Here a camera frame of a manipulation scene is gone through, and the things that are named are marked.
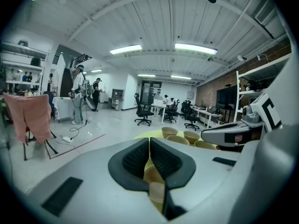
pink cloth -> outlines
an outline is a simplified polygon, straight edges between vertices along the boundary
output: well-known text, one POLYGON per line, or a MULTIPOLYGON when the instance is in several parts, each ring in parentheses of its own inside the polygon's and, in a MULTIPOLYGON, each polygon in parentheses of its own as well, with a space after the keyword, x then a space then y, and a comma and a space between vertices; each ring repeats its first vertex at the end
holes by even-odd
POLYGON ((3 93, 3 97, 11 113, 16 138, 19 141, 27 143, 26 127, 40 144, 50 138, 51 107, 48 95, 24 97, 3 93))

air vent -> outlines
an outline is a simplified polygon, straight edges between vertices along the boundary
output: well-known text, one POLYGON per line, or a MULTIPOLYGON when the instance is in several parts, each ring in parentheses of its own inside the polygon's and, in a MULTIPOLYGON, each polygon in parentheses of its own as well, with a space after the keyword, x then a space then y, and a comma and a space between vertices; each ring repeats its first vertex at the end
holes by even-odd
POLYGON ((274 3, 271 0, 267 0, 261 10, 256 14, 255 19, 263 24, 266 18, 274 11, 274 3))

floor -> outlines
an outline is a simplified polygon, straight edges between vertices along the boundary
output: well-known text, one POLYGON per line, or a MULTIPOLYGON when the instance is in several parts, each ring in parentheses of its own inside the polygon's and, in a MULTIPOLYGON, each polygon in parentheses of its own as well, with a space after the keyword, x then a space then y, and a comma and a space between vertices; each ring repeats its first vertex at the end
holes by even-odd
MULTIPOLYGON (((46 150, 45 145, 31 142, 26 147, 28 160, 24 161, 22 144, 14 140, 13 126, 9 126, 8 132, 11 139, 11 149, 8 151, 4 145, 0 147, 0 160, 3 163, 2 168, 7 175, 8 181, 20 191, 29 193, 31 187, 37 185, 43 178, 81 155, 79 152, 86 153, 98 148, 131 140, 136 135, 151 130, 158 130, 163 126, 174 127, 183 131, 185 130, 184 123, 188 123, 188 121, 181 119, 179 116, 176 117, 177 123, 173 122, 171 124, 169 121, 165 121, 161 125, 161 116, 151 116, 149 117, 152 120, 150 127, 146 123, 138 126, 137 122, 134 122, 134 119, 139 118, 136 115, 136 109, 115 111, 102 107, 99 109, 99 112, 87 110, 86 113, 84 109, 83 111, 83 117, 85 119, 87 116, 88 123, 80 129, 79 135, 71 143, 78 147, 78 150, 65 144, 58 144, 56 141, 65 143, 62 140, 62 136, 74 136, 77 131, 70 132, 69 129, 81 126, 72 125, 70 119, 62 120, 60 123, 51 121, 51 130, 57 136, 57 139, 52 137, 49 143, 59 152, 60 155, 58 156, 49 147, 46 150)), ((200 126, 200 130, 197 132, 205 129, 202 124, 198 124, 198 126, 200 126)))

red brick wall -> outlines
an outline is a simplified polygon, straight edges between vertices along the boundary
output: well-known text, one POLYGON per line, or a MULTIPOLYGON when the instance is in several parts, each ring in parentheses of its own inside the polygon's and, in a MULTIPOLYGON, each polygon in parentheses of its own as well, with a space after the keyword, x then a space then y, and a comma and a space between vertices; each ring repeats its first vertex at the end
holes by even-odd
MULTIPOLYGON (((269 61, 274 61, 282 56, 285 56, 291 53, 291 46, 289 39, 282 40, 276 46, 270 48, 266 52, 269 61)), ((247 61, 244 65, 238 67, 237 69, 231 70, 229 73, 213 80, 207 84, 204 84, 197 88, 197 96, 196 96, 196 105, 202 105, 202 100, 204 101, 204 105, 208 107, 212 107, 216 105, 217 91, 226 88, 226 84, 231 84, 232 86, 237 85, 237 77, 236 71, 239 71, 239 74, 247 72, 249 70, 255 69, 259 66, 266 64, 266 57, 262 56, 261 61, 258 61, 257 57, 247 61)), ((244 91, 243 85, 247 83, 245 79, 240 79, 242 91, 244 91)), ((241 107, 248 105, 249 99, 242 98, 241 107)), ((235 112, 232 112, 230 117, 230 122, 234 119, 235 112)))

door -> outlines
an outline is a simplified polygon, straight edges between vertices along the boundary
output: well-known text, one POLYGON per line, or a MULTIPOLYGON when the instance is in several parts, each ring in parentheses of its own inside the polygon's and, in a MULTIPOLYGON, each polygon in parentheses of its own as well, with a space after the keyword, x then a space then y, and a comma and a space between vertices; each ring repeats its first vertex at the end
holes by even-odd
POLYGON ((154 102, 154 96, 159 93, 162 82, 155 81, 143 81, 141 87, 141 104, 152 104, 154 102))

